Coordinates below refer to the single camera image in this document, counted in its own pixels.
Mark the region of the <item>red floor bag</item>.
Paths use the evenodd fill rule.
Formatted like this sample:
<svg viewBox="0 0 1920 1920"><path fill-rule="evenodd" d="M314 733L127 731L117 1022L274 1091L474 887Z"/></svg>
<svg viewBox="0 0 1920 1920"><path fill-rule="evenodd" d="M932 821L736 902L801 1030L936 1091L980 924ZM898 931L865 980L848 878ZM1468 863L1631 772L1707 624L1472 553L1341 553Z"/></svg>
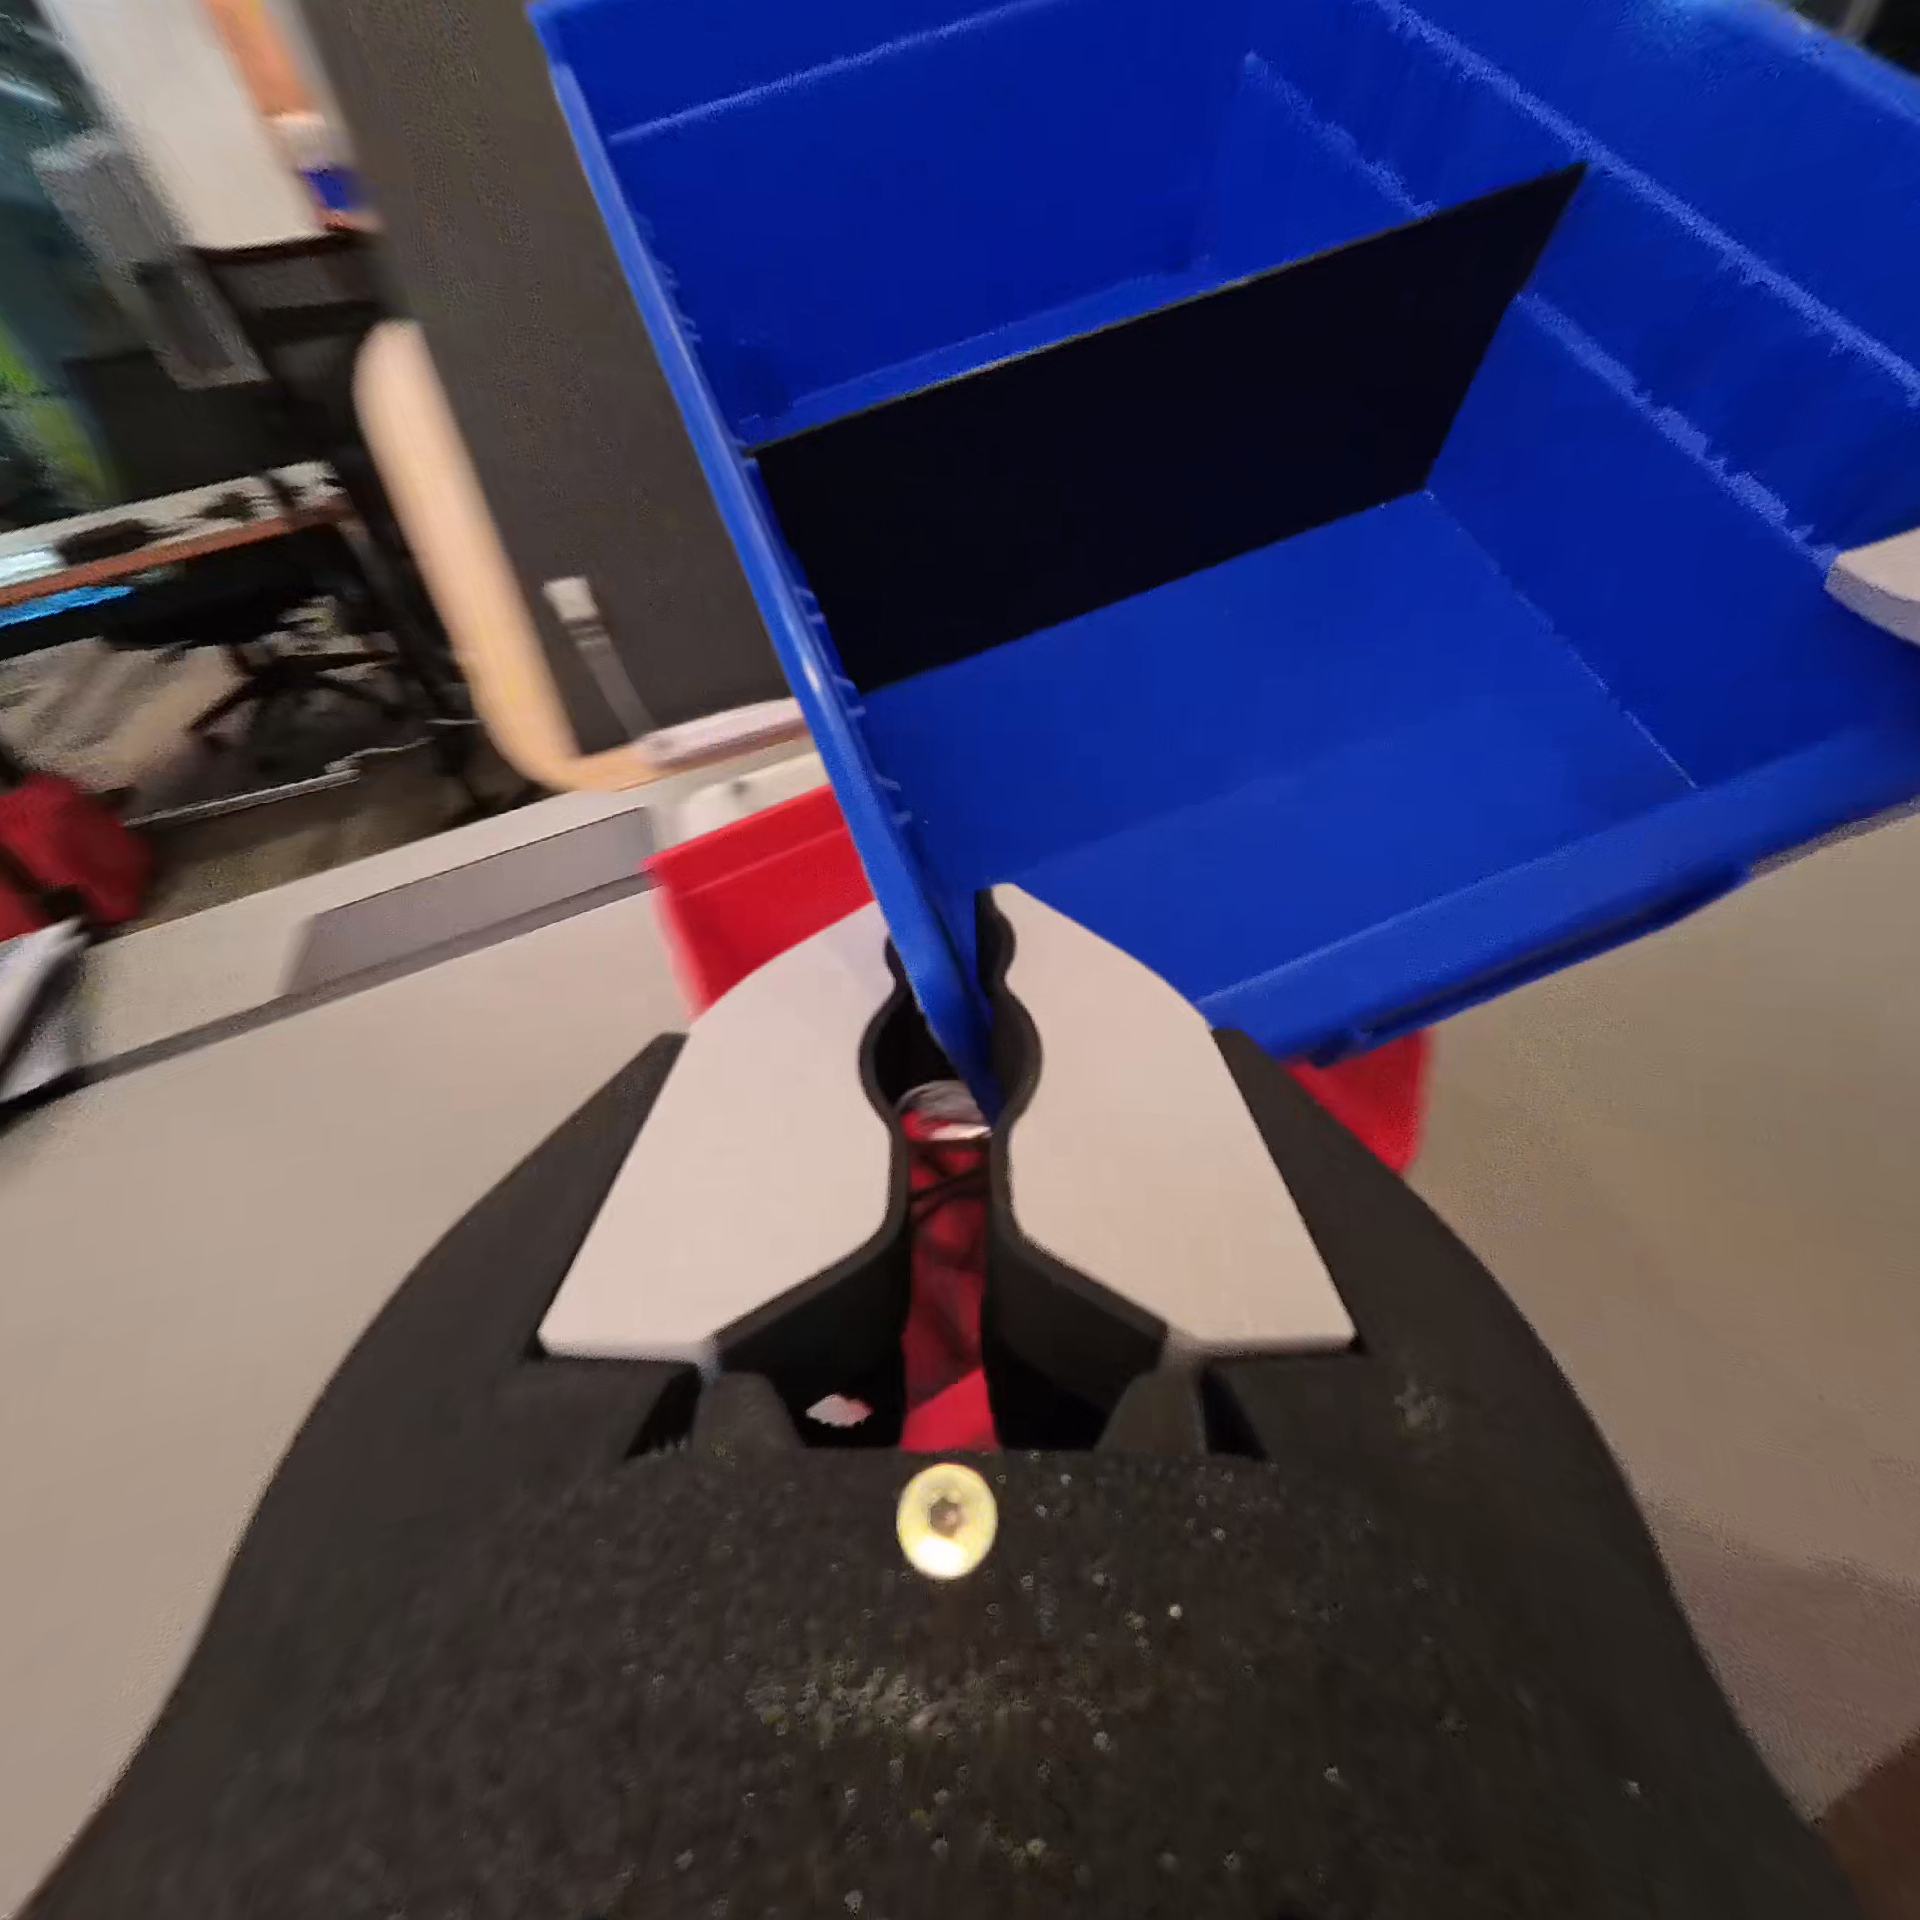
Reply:
<svg viewBox="0 0 1920 1920"><path fill-rule="evenodd" d="M60 775L2 788L2 939L80 921L108 932L141 919L154 848L108 804Z"/></svg>

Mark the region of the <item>blue plastic bin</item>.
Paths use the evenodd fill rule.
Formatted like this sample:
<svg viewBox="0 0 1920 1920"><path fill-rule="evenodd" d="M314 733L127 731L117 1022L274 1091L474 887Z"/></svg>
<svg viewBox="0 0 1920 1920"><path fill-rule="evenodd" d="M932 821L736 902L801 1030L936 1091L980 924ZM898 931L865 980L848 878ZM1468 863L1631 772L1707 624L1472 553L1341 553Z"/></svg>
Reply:
<svg viewBox="0 0 1920 1920"><path fill-rule="evenodd" d="M535 5L924 1015L1012 883L1283 1059L1916 800L1916 73L1780 5ZM1424 492L861 689L760 443L1587 174Z"/></svg>

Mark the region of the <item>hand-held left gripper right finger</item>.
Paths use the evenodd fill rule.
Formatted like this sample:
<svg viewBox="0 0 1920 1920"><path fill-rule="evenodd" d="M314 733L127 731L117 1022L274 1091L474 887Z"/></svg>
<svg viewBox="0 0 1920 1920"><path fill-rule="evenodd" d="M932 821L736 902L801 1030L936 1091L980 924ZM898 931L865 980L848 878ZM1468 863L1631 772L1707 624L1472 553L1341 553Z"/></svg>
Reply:
<svg viewBox="0 0 1920 1920"><path fill-rule="evenodd" d="M1201 1009L1012 883L979 899L979 963L994 1356L1113 1406L1157 1371L1346 1353L1354 1316Z"/></svg>

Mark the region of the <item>grey pouch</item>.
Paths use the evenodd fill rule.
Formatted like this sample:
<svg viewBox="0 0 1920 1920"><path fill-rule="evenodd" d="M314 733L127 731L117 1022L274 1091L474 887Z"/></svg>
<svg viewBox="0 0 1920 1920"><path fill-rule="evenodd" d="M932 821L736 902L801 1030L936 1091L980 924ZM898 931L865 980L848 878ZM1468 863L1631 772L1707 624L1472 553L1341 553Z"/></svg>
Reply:
<svg viewBox="0 0 1920 1920"><path fill-rule="evenodd" d="M2 941L2 1116L52 1096L80 1072L77 992L88 950L80 919Z"/></svg>

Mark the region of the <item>grey desk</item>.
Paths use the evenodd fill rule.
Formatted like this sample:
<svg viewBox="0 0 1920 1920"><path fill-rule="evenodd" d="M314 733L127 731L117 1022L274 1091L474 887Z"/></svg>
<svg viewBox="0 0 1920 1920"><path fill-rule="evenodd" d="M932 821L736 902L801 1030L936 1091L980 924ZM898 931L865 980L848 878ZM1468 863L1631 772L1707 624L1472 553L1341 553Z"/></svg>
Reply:
<svg viewBox="0 0 1920 1920"><path fill-rule="evenodd" d="M682 1022L644 829L211 828L84 977L103 1077L5 1132L5 1915L146 1734L400 1278ZM1916 821L1464 1015L1412 1169L1589 1403L1746 1729L1834 1829L1916 1740Z"/></svg>

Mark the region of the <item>red plastic bin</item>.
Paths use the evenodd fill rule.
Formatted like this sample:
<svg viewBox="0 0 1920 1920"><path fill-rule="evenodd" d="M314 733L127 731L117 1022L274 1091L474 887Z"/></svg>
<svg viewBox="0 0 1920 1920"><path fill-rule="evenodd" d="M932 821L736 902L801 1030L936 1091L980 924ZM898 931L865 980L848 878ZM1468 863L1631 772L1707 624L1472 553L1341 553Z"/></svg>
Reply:
<svg viewBox="0 0 1920 1920"><path fill-rule="evenodd" d="M652 855L663 925L688 1005L703 1013L746 976L873 899L833 791L715 825ZM1424 1142L1433 1043L1410 1035L1293 1078L1380 1164L1409 1172ZM941 1065L909 1065L892 1093L908 1137L909 1307L903 1320L905 1451L994 1448L980 1353L988 1278L988 1121Z"/></svg>

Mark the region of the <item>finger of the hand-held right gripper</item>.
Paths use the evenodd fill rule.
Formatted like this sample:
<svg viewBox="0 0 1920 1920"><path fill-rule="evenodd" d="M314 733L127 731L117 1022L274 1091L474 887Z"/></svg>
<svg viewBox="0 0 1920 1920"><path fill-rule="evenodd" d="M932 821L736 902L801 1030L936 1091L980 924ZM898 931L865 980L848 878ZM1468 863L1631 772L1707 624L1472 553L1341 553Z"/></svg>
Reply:
<svg viewBox="0 0 1920 1920"><path fill-rule="evenodd" d="M1863 622L1911 646L1920 643L1920 531L1861 544L1835 555L1826 595Z"/></svg>

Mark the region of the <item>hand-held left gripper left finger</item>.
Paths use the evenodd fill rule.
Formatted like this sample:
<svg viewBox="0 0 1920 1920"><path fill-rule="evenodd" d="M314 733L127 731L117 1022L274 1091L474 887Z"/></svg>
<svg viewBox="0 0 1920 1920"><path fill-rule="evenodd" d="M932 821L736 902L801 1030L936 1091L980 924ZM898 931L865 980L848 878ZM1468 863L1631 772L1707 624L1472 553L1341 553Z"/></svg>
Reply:
<svg viewBox="0 0 1920 1920"><path fill-rule="evenodd" d="M893 1374L908 1253L876 1044L900 980L876 902L700 1013L568 1275L543 1353L753 1374L794 1403Z"/></svg>

